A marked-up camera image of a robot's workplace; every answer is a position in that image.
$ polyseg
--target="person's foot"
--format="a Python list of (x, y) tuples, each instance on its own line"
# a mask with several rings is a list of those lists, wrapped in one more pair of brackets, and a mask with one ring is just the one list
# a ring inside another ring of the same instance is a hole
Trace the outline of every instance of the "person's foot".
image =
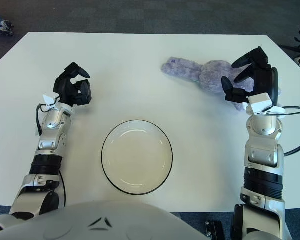
[(12, 25), (12, 23), (8, 20), (3, 20), (0, 23), (1, 27), (0, 27), (0, 34), (5, 35), (5, 36), (13, 36), (14, 32), (14, 26)]

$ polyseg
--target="table surface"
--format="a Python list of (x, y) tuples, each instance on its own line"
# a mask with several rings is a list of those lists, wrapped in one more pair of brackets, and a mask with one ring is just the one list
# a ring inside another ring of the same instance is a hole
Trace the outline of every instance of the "table surface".
[[(56, 78), (76, 62), (91, 76), (92, 101), (75, 107), (68, 134), (61, 167), (68, 205), (128, 200), (170, 212), (233, 211), (244, 181), (249, 116), (223, 94), (167, 76), (161, 66), (169, 57), (233, 63), (258, 46), (278, 69), (279, 103), (300, 106), (300, 68), (267, 36), (28, 33), (0, 60), (0, 205), (12, 205), (29, 173), (42, 94), (51, 95)], [(108, 133), (129, 120), (156, 124), (173, 149), (166, 182), (141, 196), (114, 188), (101, 165)], [(300, 145), (300, 115), (282, 122), (287, 152)], [(300, 208), (300, 152), (285, 158), (283, 184), (286, 207)]]

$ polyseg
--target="glass plate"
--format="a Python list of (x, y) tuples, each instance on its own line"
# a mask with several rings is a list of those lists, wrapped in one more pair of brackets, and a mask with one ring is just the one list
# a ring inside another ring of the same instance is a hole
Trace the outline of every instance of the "glass plate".
[(109, 133), (102, 147), (101, 162), (106, 177), (117, 189), (144, 195), (166, 181), (173, 152), (159, 127), (148, 121), (132, 120)]

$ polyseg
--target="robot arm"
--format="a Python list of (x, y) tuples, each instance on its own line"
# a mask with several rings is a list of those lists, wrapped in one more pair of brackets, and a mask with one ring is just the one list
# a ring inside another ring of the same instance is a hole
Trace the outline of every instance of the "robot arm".
[(284, 113), (284, 109), (277, 106), (278, 72), (268, 64), (268, 57), (261, 47), (239, 58), (232, 67), (247, 64), (250, 66), (234, 82), (253, 78), (253, 92), (234, 88), (226, 77), (222, 78), (225, 99), (248, 103), (246, 111), (251, 115), (246, 124), (249, 140), (245, 145), (244, 186), (240, 195), (245, 204), (235, 206), (231, 237), (241, 240), (252, 232), (264, 232), (282, 240), (292, 239), (285, 221), (286, 204), (282, 199), (284, 151), (278, 140), (283, 125), (278, 116), (267, 115)]
[(73, 62), (55, 81), (53, 91), (59, 94), (60, 100), (47, 106), (49, 111), (42, 125), (38, 126), (40, 140), (31, 169), (29, 175), (24, 177), (10, 210), (10, 214), (17, 219), (28, 220), (59, 207), (59, 196), (55, 189), (60, 184), (59, 170), (65, 155), (71, 116), (74, 114), (73, 105), (86, 105), (92, 99), (88, 80), (75, 84), (70, 82), (77, 75), (90, 77)]

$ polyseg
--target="stuffed toy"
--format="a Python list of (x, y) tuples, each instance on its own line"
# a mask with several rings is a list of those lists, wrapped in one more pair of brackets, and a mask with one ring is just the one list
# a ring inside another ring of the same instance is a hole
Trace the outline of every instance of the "stuffed toy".
[[(234, 83), (235, 78), (246, 69), (247, 66), (241, 68), (232, 68), (231, 64), (223, 60), (209, 61), (201, 65), (194, 61), (170, 57), (161, 70), (163, 73), (173, 77), (191, 80), (199, 85), (205, 91), (219, 94), (224, 98), (224, 91), (221, 85), (222, 76), (226, 76), (233, 84), (234, 88), (245, 89), (252, 92), (254, 89), (254, 80), (248, 78), (238, 84)], [(245, 111), (241, 103), (233, 102), (238, 111)]]

